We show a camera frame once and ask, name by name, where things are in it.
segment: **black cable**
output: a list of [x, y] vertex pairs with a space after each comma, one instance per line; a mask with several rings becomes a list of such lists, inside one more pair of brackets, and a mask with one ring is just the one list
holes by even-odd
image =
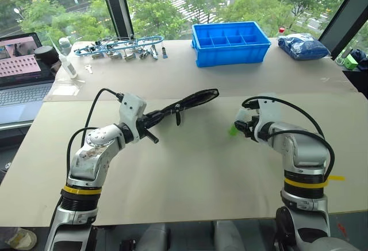
[[279, 102], [279, 103], [283, 103], [284, 105], [290, 106], [293, 109], [299, 111], [301, 114], [303, 114], [304, 116], [306, 116], [307, 119], [309, 119], [312, 122], [312, 124], [317, 129], [318, 133], [321, 134], [322, 137], [324, 138], [322, 129], [319, 126], [319, 124], [316, 122], [316, 120], [314, 120], [313, 117], [310, 116], [306, 111], [304, 111], [300, 107], [298, 107], [298, 106], [296, 106], [296, 105], [294, 105], [294, 104], [292, 104], [292, 103], [290, 103], [288, 101], [285, 101], [285, 100], [282, 100], [282, 99], [278, 99], [278, 98], [274, 98], [274, 97], [269, 97], [269, 96], [254, 96], [254, 97], [250, 97], [250, 98], [246, 99], [241, 105], [243, 107], [245, 107], [245, 105], [246, 105], [247, 102], [252, 101], [252, 100], [256, 100], [256, 99], [264, 99], [264, 100], [276, 101], [276, 102]]
[[67, 148], [67, 179], [68, 179], [68, 174], [69, 174], [69, 170], [70, 170], [70, 150], [71, 150], [71, 145], [73, 143], [74, 138], [80, 133], [80, 132], [85, 132], [86, 130], [89, 129], [97, 129], [95, 127], [90, 127], [90, 128], [82, 128], [82, 129], [78, 129], [70, 138], [69, 143], [68, 143], [68, 148]]
[[[99, 96], [100, 96], [104, 91], [110, 92], [111, 94], [113, 94], [113, 95], [115, 95], [115, 96], [117, 95], [117, 93], [116, 93], [116, 92], [114, 92], [114, 91], [112, 91], [112, 90], [110, 90], [110, 89], [108, 89], [108, 88], [102, 88], [102, 89], [97, 93], [97, 95], [96, 95], [96, 97], [94, 98], [93, 103], [92, 103], [92, 105], [91, 105], [90, 112], [88, 113], [88, 117], [87, 117], [87, 120], [86, 120], [86, 123], [85, 123], [85, 128], [86, 128], [86, 127], [88, 127], [88, 124], [90, 123], [90, 120], [91, 120], [92, 112], [93, 112], [93, 110], [94, 110], [94, 106], [96, 105], [96, 103], [97, 103], [97, 100], [98, 100]], [[83, 144], [84, 144], [84, 142], [85, 142], [85, 137], [86, 137], [86, 131], [84, 131], [84, 132], [83, 132], [82, 142], [81, 142], [81, 146], [80, 146], [80, 147], [82, 147], [82, 146], [83, 146]]]
[[318, 136], [318, 135], [316, 135], [312, 132], [307, 132], [307, 131], [304, 131], [304, 130], [293, 130], [293, 129], [271, 133], [271, 134], [266, 136], [266, 140], [268, 140], [271, 137], [274, 137], [276, 135], [285, 134], [285, 133], [295, 133], [295, 134], [303, 134], [303, 135], [310, 136], [313, 139], [315, 139], [315, 140], [319, 141], [320, 143], [322, 143], [328, 149], [328, 151], [329, 151], [329, 164], [328, 164], [326, 173], [324, 174], [324, 181], [327, 181], [328, 176], [331, 173], [332, 168], [334, 167], [333, 165], [335, 163], [335, 153], [334, 153], [334, 150], [332, 149], [332, 147], [330, 146], [330, 144], [325, 139], [323, 139], [322, 137], [320, 137], [320, 136]]

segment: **blue plastic bin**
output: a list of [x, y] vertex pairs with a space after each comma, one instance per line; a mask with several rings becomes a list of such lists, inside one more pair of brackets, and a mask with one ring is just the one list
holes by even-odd
[[254, 21], [193, 25], [197, 66], [260, 63], [271, 42]]

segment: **tabletop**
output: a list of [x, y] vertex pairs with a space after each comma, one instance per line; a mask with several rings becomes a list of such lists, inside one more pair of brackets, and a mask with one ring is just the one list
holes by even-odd
[[[360, 93], [285, 94], [320, 124], [336, 154], [325, 188], [331, 213], [367, 210], [368, 103]], [[129, 144], [111, 162], [96, 225], [274, 217], [282, 205], [281, 155], [228, 129], [245, 96], [218, 97], [151, 129], [160, 142]], [[147, 99], [146, 112], [173, 99]], [[0, 187], [0, 226], [48, 226], [66, 178], [66, 149], [91, 101], [47, 102]], [[91, 126], [118, 122], [117, 101], [97, 103]], [[312, 132], [300, 113], [283, 121]], [[76, 152], [76, 138], [72, 152]]]
[[[108, 57], [92, 59], [72, 53], [69, 59], [78, 77], [70, 80], [61, 69], [50, 91], [50, 94], [61, 95], [49, 95], [45, 101], [90, 101], [103, 87], [115, 92], [134, 93], [145, 99], [177, 99], [205, 88], [218, 88], [221, 96], [249, 96], [261, 92], [356, 92], [331, 59], [295, 61], [278, 47], [276, 38], [271, 38], [271, 47], [262, 63], [206, 68], [196, 66], [196, 52], [190, 42], [164, 41], [168, 58], [163, 59], [160, 53], [158, 60], [151, 56], [131, 61]], [[75, 43], [73, 49], [90, 44]], [[85, 69], [86, 64], [91, 65], [92, 74]], [[73, 90], [69, 93], [70, 86], [78, 88], [77, 95]], [[112, 100], [114, 97], [103, 94], [101, 99]]]

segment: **green object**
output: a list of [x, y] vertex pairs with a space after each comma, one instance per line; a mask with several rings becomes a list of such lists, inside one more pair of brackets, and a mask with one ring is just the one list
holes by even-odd
[[231, 128], [229, 129], [229, 134], [231, 136], [235, 136], [237, 134], [237, 129], [236, 129], [235, 125], [232, 125]]
[[349, 69], [349, 70], [353, 70], [356, 66], [358, 65], [357, 61], [354, 60], [354, 58], [351, 55], [348, 55], [345, 59], [344, 59], [344, 66]]

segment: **laptop screen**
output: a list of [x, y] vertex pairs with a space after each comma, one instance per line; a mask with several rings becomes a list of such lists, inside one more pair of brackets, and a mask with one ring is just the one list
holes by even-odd
[[50, 68], [36, 61], [39, 46], [35, 33], [0, 39], [0, 87], [53, 80]]

